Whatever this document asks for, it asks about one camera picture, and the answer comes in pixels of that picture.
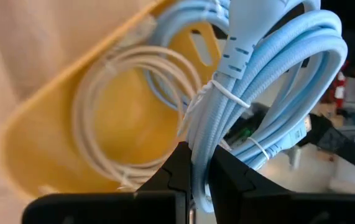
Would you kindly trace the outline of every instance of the ethernet cable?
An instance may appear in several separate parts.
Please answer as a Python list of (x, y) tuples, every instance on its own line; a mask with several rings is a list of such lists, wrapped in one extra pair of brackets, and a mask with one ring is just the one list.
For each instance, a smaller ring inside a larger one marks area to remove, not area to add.
[[(263, 39), (300, 3), (304, 3), (306, 13)], [(249, 105), (289, 70), (274, 103), (251, 135), (253, 141), (231, 151), (248, 166), (259, 169), (268, 157), (305, 137), (306, 115), (341, 68), (347, 45), (341, 38), (339, 17), (320, 10), (320, 0), (232, 0), (229, 8), (229, 37), (214, 82)], [(307, 68), (301, 69), (308, 57)], [(214, 149), (245, 109), (213, 87), (191, 112), (187, 141), (193, 151), (192, 192), (196, 206), (205, 212), (213, 211), (206, 183)]]
[[(148, 40), (149, 45), (168, 47), (172, 37), (183, 28), (196, 22), (209, 22), (228, 33), (229, 0), (186, 0), (180, 1), (166, 10), (158, 19), (158, 26)], [(147, 82), (155, 96), (173, 109), (176, 101), (171, 97), (170, 89), (157, 77), (145, 73)], [(188, 104), (188, 98), (182, 94), (182, 101)]]
[[(108, 159), (96, 142), (93, 130), (94, 107), (99, 95), (116, 75), (134, 67), (150, 70), (160, 77), (170, 88), (173, 99), (181, 98), (175, 83), (182, 85), (189, 98), (192, 98), (201, 86), (192, 85), (188, 79), (188, 75), (191, 75), (192, 79), (199, 80), (195, 67), (185, 57), (172, 50), (156, 46), (138, 46), (119, 52), (113, 57), (108, 55), (106, 54), (88, 70), (78, 86), (72, 108), (73, 137), (80, 154), (96, 172), (120, 182), (122, 187), (135, 190), (157, 171), (169, 154), (146, 164), (121, 164)], [(160, 55), (177, 59), (187, 68), (189, 74), (184, 74), (178, 66)], [(172, 79), (167, 77), (166, 73), (170, 74)], [(176, 102), (180, 124), (183, 105), (179, 100)]]

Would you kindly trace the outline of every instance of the yellow plastic bin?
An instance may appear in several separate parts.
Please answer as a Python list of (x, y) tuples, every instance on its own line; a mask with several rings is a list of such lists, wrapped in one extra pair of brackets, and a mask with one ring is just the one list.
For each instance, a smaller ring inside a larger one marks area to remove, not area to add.
[[(119, 183), (97, 174), (75, 147), (71, 134), (73, 96), (87, 69), (116, 39), (146, 15), (156, 16), (173, 2), (166, 0), (147, 6), (15, 111), (2, 137), (1, 165), (24, 200), (52, 192), (116, 191)], [(204, 37), (211, 65), (201, 61), (191, 38), (192, 30), (198, 30)], [(206, 83), (220, 57), (216, 41), (209, 24), (193, 24), (174, 37), (170, 48), (186, 56)], [(140, 70), (131, 70), (112, 80), (100, 100), (94, 118), (95, 130), (99, 145), (109, 157), (143, 163), (170, 149), (177, 128), (177, 112), (154, 96)]]

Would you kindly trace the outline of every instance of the light blue cable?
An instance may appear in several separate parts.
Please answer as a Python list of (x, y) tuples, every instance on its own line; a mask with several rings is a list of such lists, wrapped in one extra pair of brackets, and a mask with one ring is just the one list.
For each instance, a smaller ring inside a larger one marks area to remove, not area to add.
[[(148, 44), (167, 47), (173, 36), (180, 32), (182, 28), (201, 21), (209, 22), (228, 33), (229, 0), (219, 0), (219, 3), (220, 5), (217, 5), (214, 1), (204, 0), (186, 0), (176, 3), (157, 19), (157, 28), (150, 37)], [(172, 92), (164, 85), (163, 81), (158, 77), (153, 77), (148, 71), (145, 71), (145, 75), (155, 96), (169, 107), (177, 110), (176, 103), (170, 100), (172, 99)], [(183, 97), (185, 104), (188, 102), (187, 99), (186, 96)]]
[[(304, 2), (306, 13), (259, 41), (271, 27), (302, 0), (232, 0), (229, 38), (214, 79), (250, 104), (281, 74), (289, 70), (259, 129), (251, 136), (275, 156), (289, 147), (289, 136), (325, 92), (347, 56), (341, 22), (332, 12), (319, 10), (319, 0)], [(306, 69), (302, 61), (311, 56)], [(212, 212), (206, 198), (206, 175), (214, 149), (245, 108), (218, 89), (210, 89), (196, 107), (187, 136), (193, 150), (192, 192), (196, 206)], [(267, 160), (251, 141), (231, 152), (254, 169)]]

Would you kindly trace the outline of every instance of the yellow container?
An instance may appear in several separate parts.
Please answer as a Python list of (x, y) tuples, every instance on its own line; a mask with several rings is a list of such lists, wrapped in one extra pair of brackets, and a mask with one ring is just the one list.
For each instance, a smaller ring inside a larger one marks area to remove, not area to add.
[[(12, 115), (2, 137), (1, 165), (22, 198), (32, 200), (50, 192), (113, 192), (119, 183), (97, 174), (81, 158), (71, 134), (71, 103), (77, 84), (91, 64), (148, 14), (158, 15), (173, 3), (153, 3), (94, 46)], [(191, 38), (198, 30), (212, 64), (205, 65)], [(170, 45), (191, 61), (203, 83), (220, 57), (217, 40), (207, 23), (193, 24)], [(173, 144), (177, 112), (150, 91), (140, 70), (112, 80), (100, 99), (95, 130), (99, 145), (115, 160), (143, 163), (160, 157)]]

